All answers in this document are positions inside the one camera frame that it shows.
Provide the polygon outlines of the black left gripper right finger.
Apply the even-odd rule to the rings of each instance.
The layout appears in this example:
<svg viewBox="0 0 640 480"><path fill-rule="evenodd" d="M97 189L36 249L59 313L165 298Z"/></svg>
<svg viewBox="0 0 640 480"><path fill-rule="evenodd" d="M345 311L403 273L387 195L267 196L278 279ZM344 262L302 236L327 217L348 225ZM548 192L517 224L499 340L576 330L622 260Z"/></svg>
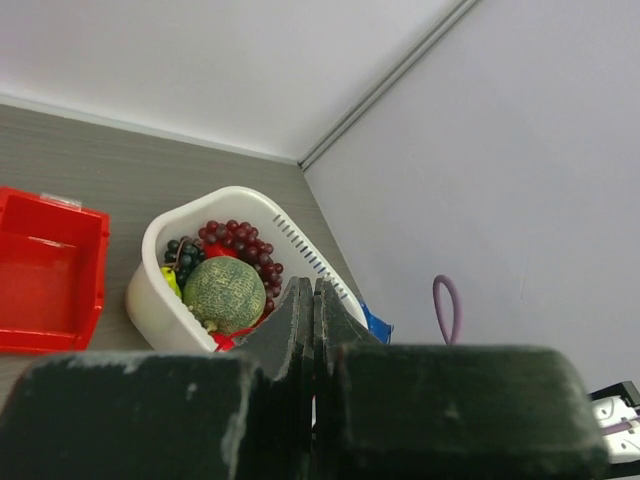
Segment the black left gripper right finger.
<svg viewBox="0 0 640 480"><path fill-rule="evenodd" d="M323 479L602 479L609 455L580 375L536 346L386 345L314 288Z"/></svg>

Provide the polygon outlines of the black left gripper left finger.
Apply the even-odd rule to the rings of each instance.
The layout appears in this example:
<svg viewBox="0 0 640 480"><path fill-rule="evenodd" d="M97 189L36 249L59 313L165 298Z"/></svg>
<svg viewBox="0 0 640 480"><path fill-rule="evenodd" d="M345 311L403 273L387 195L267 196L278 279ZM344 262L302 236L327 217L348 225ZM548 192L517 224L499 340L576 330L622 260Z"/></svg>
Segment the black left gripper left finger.
<svg viewBox="0 0 640 480"><path fill-rule="evenodd" d="M227 353L53 354L1 413L5 479L305 479L313 288Z"/></svg>

